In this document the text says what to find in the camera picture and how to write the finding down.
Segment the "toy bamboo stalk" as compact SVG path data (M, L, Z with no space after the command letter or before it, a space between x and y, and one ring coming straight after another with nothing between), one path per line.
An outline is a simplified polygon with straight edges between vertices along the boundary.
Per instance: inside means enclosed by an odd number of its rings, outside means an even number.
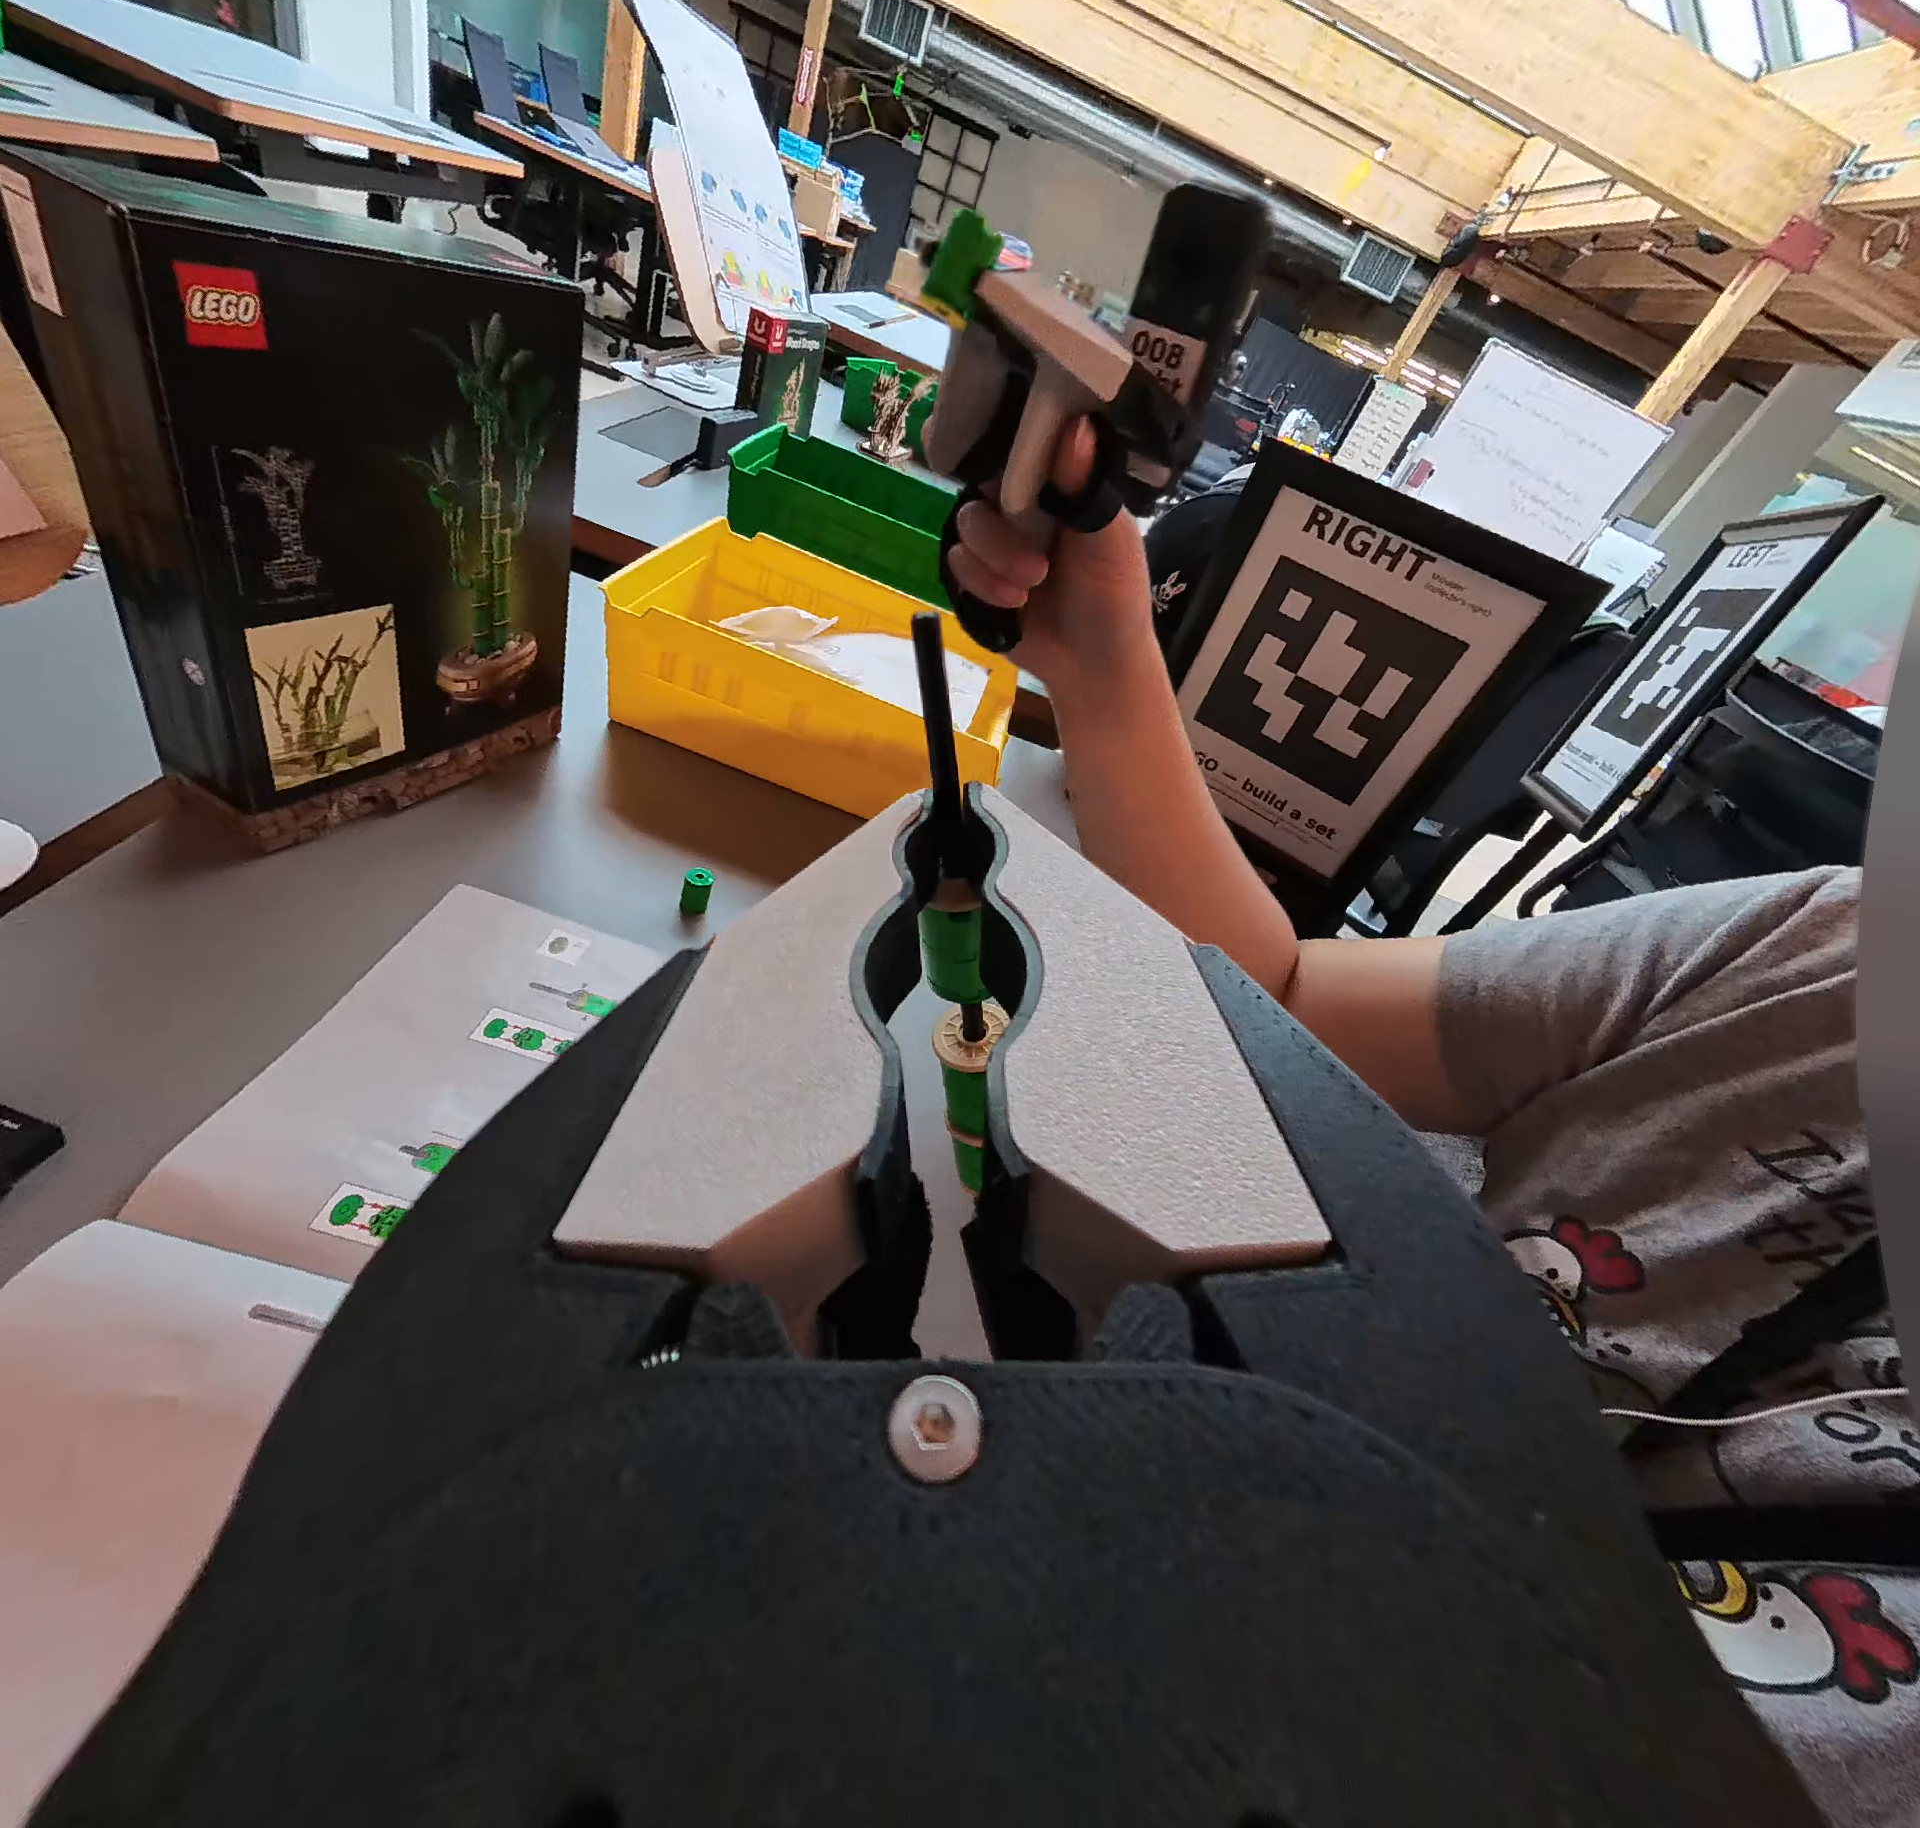
M910 642L929 761L929 806L916 833L931 850L931 892L916 913L916 934L925 986L946 1006L931 1030L931 1054L942 1068L950 1156L959 1184L977 1196L989 1177L989 1065L1008 1012L981 974L986 908L950 722L945 620L916 612Z

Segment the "person's right forearm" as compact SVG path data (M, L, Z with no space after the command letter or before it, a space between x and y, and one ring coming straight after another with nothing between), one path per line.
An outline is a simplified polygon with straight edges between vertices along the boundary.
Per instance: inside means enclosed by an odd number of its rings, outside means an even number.
M1484 1133L1440 1051L1434 938L1300 938L1211 806L1168 682L1054 705L1077 847L1194 946L1221 948L1406 1125Z

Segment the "small green bin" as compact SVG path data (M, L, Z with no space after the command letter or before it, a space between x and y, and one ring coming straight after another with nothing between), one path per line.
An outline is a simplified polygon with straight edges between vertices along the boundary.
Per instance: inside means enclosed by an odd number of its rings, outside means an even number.
M873 376L883 372L883 363L899 367L903 376L922 380L919 400L906 425L906 444L910 444L910 456L925 460L922 428L931 412L931 403L939 400L939 376L922 376L889 357L850 357L845 367L845 380L843 380L843 422L850 425L864 439L868 422L873 420L873 400L871 400Z

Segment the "white plastic bag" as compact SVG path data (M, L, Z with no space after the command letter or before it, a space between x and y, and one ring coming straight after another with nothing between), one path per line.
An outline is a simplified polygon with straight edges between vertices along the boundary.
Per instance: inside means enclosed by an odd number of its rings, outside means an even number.
M758 605L716 620L711 628L771 657L808 666L886 705L922 713L910 632L845 632L836 615L816 615L798 605ZM989 698L989 686L1008 682L1014 671L1004 663L963 657L946 647L945 676L950 718L958 728L967 728Z

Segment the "framed marker sign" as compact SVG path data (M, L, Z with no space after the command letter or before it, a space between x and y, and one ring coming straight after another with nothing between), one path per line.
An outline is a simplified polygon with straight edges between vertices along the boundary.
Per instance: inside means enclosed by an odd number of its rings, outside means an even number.
M1606 583L1290 444L1266 444L1168 671L1211 806L1302 935L1598 615Z
M1882 507L1874 494L1730 522L1521 774L1524 796L1594 839Z

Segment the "yellow plastic bin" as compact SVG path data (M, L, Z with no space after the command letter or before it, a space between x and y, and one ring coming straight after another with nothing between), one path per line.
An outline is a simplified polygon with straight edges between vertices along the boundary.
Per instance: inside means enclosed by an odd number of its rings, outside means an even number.
M609 718L794 791L879 814L929 784L922 713L903 713L711 628L758 605L906 633L922 600L767 534L708 520L604 583Z

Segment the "green plastic bin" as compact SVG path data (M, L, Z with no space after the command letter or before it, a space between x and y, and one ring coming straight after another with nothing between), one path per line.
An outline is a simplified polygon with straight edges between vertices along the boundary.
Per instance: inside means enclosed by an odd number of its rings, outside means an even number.
M726 522L946 608L942 538L958 490L775 422L726 453Z

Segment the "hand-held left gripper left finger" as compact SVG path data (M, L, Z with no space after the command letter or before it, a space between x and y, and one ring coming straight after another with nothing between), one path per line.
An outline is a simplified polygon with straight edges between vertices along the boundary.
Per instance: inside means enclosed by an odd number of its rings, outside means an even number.
M883 1117L883 1049L854 950L901 897L903 794L718 929L611 1118L556 1253L753 1283L788 1340L868 1263L854 1170Z

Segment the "whiteboard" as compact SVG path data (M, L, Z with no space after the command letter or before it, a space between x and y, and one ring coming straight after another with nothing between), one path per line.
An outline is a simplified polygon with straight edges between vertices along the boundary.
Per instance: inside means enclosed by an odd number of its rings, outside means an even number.
M1440 420L1406 452L1401 490L1577 565L1669 435L1669 422L1492 339Z

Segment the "tilted poster board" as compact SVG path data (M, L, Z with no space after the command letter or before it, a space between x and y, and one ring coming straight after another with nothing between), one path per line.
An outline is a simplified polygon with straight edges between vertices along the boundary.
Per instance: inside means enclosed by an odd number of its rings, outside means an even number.
M736 355L756 311L812 311L785 172L734 41L684 0L621 3L671 107L647 176L684 324L703 352Z

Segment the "black toy set box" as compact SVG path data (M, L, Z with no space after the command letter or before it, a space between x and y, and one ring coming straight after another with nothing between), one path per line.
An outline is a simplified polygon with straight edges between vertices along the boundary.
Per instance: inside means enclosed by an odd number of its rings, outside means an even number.
M583 296L503 248L2 150L164 776L254 856L563 734Z

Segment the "black office chair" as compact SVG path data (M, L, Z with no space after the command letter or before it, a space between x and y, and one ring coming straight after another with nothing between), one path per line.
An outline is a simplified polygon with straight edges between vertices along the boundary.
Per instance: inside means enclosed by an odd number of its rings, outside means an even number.
M647 296L615 272L615 259L629 253L634 232L641 232L641 248L650 253L655 230L650 199L558 162L525 155L522 176L484 180L477 214L563 280L591 296L611 293L621 311L591 314L587 324L609 337L615 357L638 357L647 337Z

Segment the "large green cylinder brick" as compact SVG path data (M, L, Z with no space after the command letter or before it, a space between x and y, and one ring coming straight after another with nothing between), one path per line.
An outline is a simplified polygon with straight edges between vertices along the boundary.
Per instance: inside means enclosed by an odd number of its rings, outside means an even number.
M977 208L959 208L922 263L919 307L963 329L977 318L977 286L996 272L1004 236Z

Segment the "small dark box red label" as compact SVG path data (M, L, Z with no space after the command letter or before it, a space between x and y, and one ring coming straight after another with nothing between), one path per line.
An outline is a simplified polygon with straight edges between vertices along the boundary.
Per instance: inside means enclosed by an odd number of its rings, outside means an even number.
M734 406L753 412L760 428L780 422L791 435L808 439L826 337L829 324L816 314L753 307Z

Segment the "brown cardboard sheet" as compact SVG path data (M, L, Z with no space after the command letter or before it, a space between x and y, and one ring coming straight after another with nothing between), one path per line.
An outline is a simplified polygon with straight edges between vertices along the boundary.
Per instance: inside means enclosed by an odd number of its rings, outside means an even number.
M2 337L2 605L55 586L92 544L67 439Z

